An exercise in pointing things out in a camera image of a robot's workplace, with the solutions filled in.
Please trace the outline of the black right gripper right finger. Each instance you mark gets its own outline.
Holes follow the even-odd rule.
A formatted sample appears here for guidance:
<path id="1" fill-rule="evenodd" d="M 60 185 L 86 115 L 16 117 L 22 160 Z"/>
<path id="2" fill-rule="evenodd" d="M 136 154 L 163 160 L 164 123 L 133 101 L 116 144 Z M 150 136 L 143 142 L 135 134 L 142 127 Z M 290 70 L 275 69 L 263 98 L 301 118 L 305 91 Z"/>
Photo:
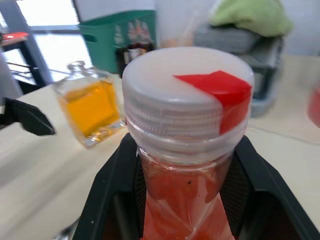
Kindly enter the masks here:
<path id="1" fill-rule="evenodd" d="M 318 240 L 320 233 L 280 173 L 243 136 L 221 199 L 236 240 Z"/>

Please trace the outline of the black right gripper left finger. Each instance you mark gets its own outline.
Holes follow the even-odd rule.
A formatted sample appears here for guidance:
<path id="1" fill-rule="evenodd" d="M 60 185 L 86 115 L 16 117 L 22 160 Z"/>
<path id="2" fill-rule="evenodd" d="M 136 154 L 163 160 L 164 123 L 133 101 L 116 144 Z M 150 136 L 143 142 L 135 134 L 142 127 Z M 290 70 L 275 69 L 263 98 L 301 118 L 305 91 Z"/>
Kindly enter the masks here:
<path id="1" fill-rule="evenodd" d="M 147 188 L 138 147 L 127 133 L 94 178 L 76 240 L 140 240 L 144 234 Z"/>

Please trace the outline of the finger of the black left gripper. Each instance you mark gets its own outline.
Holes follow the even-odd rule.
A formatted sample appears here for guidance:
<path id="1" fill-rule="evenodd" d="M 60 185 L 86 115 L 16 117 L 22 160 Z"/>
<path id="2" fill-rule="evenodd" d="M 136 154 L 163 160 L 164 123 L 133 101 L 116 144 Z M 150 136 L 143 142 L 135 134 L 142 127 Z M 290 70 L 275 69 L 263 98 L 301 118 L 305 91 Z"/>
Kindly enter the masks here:
<path id="1" fill-rule="evenodd" d="M 14 123 L 36 136 L 53 136 L 56 130 L 47 116 L 36 106 L 17 99 L 4 98 L 3 127 Z"/>

